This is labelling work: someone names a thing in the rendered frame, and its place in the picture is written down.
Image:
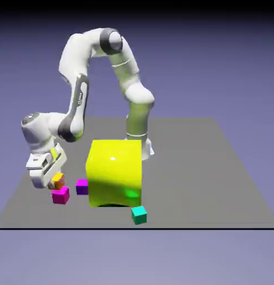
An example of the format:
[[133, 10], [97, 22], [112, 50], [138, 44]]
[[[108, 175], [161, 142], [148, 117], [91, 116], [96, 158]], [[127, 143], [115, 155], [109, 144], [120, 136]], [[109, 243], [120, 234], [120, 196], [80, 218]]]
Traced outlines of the small pink cube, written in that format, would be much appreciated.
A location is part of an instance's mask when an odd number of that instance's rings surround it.
[[52, 191], [52, 201], [54, 204], [66, 204], [70, 198], [69, 188], [63, 186], [61, 189]]

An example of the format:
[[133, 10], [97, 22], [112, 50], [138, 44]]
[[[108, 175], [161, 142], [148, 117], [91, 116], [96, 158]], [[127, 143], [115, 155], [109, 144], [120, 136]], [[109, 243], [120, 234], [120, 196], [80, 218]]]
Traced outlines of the small purple cube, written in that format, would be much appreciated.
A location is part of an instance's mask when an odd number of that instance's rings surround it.
[[76, 181], [77, 195], [88, 195], [88, 182], [87, 179], [77, 179]]

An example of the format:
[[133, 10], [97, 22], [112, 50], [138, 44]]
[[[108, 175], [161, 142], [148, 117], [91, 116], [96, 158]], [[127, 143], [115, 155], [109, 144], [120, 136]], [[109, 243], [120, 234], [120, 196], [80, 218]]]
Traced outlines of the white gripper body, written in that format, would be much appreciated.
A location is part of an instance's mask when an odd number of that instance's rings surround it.
[[30, 154], [29, 175], [34, 187], [42, 189], [48, 186], [66, 160], [66, 153], [59, 143], [44, 154]]

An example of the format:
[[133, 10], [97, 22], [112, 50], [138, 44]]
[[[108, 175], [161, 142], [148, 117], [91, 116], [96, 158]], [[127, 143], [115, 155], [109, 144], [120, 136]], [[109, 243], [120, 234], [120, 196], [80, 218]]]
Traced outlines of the small teal cube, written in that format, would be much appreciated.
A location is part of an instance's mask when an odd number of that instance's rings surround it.
[[131, 209], [131, 217], [135, 225], [143, 224], [147, 221], [147, 212], [142, 205], [133, 207]]

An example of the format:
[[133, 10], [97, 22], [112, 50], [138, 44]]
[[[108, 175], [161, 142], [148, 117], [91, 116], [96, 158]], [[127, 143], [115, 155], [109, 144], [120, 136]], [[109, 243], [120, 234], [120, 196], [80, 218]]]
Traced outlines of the large yellow box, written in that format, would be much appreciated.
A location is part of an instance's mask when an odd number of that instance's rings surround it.
[[93, 140], [86, 161], [90, 207], [141, 205], [140, 140]]

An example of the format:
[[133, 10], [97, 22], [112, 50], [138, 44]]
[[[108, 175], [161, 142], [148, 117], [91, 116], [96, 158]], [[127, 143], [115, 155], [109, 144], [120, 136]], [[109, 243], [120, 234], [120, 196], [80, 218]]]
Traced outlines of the small orange cube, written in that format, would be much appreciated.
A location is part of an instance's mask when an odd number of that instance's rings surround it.
[[56, 173], [48, 184], [50, 190], [60, 190], [65, 184], [64, 174]]

